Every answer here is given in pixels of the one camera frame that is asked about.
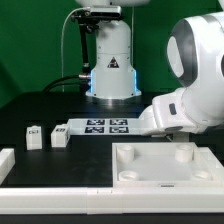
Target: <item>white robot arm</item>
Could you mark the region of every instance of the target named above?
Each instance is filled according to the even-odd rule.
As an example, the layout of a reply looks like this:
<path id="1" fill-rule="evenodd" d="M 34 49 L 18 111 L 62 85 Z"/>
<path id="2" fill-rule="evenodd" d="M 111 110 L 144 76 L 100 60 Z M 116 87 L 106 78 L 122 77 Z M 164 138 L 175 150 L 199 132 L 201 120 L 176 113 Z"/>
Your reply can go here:
<path id="1" fill-rule="evenodd" d="M 224 12 L 179 21 L 167 58 L 184 86 L 153 99 L 139 117 L 142 135 L 202 133 L 224 122 Z"/>
<path id="2" fill-rule="evenodd" d="M 92 101 L 113 104 L 141 95 L 137 88 L 136 71 L 130 61 L 131 30 L 121 20 L 122 17 L 117 18 L 116 15 L 121 15 L 121 6 L 142 5 L 150 0 L 76 1 L 89 7 L 89 13 L 85 13 L 87 17 L 90 15 L 89 18 L 96 16 L 99 19 L 95 31 L 97 63 L 90 72 L 90 88 L 86 96 Z"/>

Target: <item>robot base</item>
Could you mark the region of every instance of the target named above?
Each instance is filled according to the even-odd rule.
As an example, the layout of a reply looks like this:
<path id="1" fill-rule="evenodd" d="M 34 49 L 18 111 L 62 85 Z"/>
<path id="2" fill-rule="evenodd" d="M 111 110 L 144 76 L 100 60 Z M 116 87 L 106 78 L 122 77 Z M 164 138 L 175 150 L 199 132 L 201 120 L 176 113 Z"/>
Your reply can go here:
<path id="1" fill-rule="evenodd" d="M 126 104 L 134 104 L 140 103 L 141 101 L 141 91 L 138 90 L 135 95 L 125 98 L 125 99 L 103 99 L 94 96 L 91 92 L 86 92 L 86 100 L 95 104 L 102 105 L 126 105 Z"/>

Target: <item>black cable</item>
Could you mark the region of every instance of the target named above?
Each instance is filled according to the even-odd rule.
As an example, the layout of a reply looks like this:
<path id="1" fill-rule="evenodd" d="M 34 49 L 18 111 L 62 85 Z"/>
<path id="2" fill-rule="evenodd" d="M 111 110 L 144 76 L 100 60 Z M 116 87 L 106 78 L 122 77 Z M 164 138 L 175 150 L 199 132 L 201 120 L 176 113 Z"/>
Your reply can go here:
<path id="1" fill-rule="evenodd" d="M 55 87 L 58 87 L 58 86 L 69 86 L 69 85 L 77 85 L 77 86 L 80 86 L 80 84 L 78 83 L 75 83 L 75 82 L 71 82 L 71 83 L 59 83 L 59 84 L 54 84 L 52 85 L 50 88 L 48 88 L 45 92 L 50 92 L 50 90 L 52 90 L 53 88 Z"/>
<path id="2" fill-rule="evenodd" d="M 65 76 L 65 77 L 63 77 L 63 78 L 57 79 L 57 80 L 51 82 L 49 85 L 47 85 L 47 86 L 42 90 L 42 92 L 47 92 L 47 90 L 48 90 L 49 88 L 51 88 L 51 86 L 53 86 L 53 85 L 56 84 L 56 83 L 59 83 L 59 82 L 65 81 L 65 80 L 69 80 L 69 79 L 75 79 L 75 78 L 78 79 L 79 76 L 78 76 L 78 75 L 70 75 L 70 76 Z"/>

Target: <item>white platform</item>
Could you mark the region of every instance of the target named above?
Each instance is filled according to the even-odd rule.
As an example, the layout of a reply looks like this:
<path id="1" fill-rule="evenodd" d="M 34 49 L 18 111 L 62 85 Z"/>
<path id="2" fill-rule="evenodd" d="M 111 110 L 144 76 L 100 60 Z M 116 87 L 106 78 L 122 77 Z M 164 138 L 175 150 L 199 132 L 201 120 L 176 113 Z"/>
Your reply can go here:
<path id="1" fill-rule="evenodd" d="M 181 149 L 193 148 L 183 162 L 180 143 L 124 144 L 134 157 L 128 149 L 129 159 L 119 162 L 123 144 L 113 144 L 113 188 L 0 189 L 0 214 L 224 212 L 224 168 L 208 148 L 183 143 L 189 148 Z M 138 180 L 120 181 L 130 170 Z"/>

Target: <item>white cube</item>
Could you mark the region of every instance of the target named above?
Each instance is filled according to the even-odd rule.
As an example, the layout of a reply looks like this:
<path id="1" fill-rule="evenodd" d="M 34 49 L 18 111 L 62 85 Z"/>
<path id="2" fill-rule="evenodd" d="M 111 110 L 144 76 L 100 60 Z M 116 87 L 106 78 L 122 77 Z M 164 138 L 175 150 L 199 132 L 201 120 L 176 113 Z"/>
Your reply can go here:
<path id="1" fill-rule="evenodd" d="M 51 133 L 51 147 L 65 148 L 70 139 L 69 128 L 67 124 L 57 125 Z"/>
<path id="2" fill-rule="evenodd" d="M 26 131 L 27 150 L 42 149 L 42 134 L 40 126 L 28 127 Z"/>

